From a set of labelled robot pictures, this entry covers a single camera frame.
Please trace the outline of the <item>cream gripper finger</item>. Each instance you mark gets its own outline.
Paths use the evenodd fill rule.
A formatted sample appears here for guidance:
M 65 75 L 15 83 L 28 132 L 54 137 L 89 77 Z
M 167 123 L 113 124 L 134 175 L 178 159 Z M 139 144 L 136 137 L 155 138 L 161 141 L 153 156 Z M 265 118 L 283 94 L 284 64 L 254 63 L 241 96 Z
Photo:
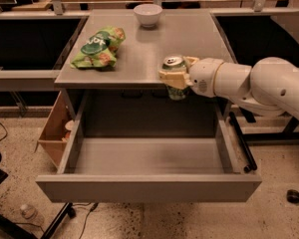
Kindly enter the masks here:
M 190 67 L 199 61 L 199 59 L 197 57 L 184 56 L 183 58 L 185 61 L 187 71 L 189 71 Z
M 160 70 L 158 72 L 158 77 L 167 86 L 179 90 L 184 90 L 187 87 L 192 86 L 192 81 L 189 78 L 189 74 L 186 72 L 172 72 Z

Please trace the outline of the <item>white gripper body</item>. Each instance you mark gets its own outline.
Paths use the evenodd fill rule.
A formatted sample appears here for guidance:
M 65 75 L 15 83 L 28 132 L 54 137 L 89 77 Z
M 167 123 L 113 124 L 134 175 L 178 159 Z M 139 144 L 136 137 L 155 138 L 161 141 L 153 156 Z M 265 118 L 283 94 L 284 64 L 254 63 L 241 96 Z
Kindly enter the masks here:
M 191 66 L 189 69 L 191 89 L 197 95 L 213 98 L 215 75 L 223 63 L 224 61 L 220 59 L 206 58 Z

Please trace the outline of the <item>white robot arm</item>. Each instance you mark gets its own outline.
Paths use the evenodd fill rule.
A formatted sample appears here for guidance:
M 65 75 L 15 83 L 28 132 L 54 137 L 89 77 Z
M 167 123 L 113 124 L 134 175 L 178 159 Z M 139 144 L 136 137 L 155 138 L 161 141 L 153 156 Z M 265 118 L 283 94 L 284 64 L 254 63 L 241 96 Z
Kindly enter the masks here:
M 221 97 L 261 116 L 284 113 L 299 120 L 299 69 L 276 57 L 254 66 L 228 63 L 221 59 L 168 56 L 158 78 L 171 88 L 175 100 L 192 89 L 204 97 Z

